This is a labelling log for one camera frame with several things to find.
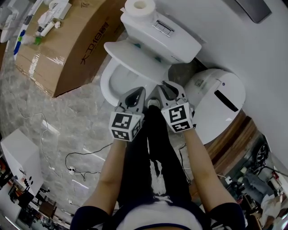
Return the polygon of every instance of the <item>black pants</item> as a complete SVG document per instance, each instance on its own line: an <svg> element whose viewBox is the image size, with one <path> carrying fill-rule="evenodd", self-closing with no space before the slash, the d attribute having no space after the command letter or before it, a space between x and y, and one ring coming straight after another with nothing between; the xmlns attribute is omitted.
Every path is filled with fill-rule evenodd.
<svg viewBox="0 0 288 230"><path fill-rule="evenodd" d="M127 145L118 196L120 206L132 203L141 197L154 196L151 187L150 160L154 162L157 174L159 171L157 172L156 160L162 164L166 195L191 201L185 173L169 141L166 121L160 109L155 106L149 107L142 129L133 142Z"/></svg>

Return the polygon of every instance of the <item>toilet seat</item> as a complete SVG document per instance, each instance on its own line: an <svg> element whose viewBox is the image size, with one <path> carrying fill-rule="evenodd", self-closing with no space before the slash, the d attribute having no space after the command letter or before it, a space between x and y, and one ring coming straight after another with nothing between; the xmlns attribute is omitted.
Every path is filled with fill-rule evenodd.
<svg viewBox="0 0 288 230"><path fill-rule="evenodd" d="M159 62L133 43L107 42L104 47L112 59L101 76L100 86L111 105L117 106L122 94L140 86L145 87L147 98L157 84L168 79L170 65Z"/></svg>

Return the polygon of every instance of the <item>toilet paper roll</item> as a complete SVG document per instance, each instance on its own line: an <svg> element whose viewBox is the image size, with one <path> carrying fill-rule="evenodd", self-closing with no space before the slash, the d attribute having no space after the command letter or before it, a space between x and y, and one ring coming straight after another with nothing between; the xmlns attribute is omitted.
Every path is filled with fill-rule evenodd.
<svg viewBox="0 0 288 230"><path fill-rule="evenodd" d="M151 22L156 14L156 5L154 0L127 0L125 10L137 21Z"/></svg>

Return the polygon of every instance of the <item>black and white marker cube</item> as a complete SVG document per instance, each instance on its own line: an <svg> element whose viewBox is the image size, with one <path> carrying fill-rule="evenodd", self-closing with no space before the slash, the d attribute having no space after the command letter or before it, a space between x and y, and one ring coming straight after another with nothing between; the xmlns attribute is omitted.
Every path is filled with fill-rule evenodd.
<svg viewBox="0 0 288 230"><path fill-rule="evenodd" d="M189 102L176 105L172 108L162 109L161 112L173 132L178 133L193 128L193 109L190 108Z"/></svg>
<svg viewBox="0 0 288 230"><path fill-rule="evenodd" d="M109 130L114 139L133 141L141 129L143 116L112 112L109 123Z"/></svg>

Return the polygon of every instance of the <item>marble floor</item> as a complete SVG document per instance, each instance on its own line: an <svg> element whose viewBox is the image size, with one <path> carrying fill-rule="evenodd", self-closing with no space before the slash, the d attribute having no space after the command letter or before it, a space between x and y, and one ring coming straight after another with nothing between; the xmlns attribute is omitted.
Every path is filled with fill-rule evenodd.
<svg viewBox="0 0 288 230"><path fill-rule="evenodd" d="M94 152L112 142L108 123L114 108L100 89L101 73L110 57L107 56L92 83L51 98L14 67L15 41L16 37L8 45L0 74L1 135L5 138L19 128L39 146L44 186L50 189L48 197L59 208L74 213L94 191L99 174L86 174L85 181L81 175L70 175L65 157L72 152ZM185 84L196 69L195 62L175 65L169 78ZM170 132L170 141L178 155L178 148L184 143L182 135ZM79 172L101 171L108 151L109 147L96 154L70 155L67 165ZM185 149L183 158L184 166L189 167Z"/></svg>

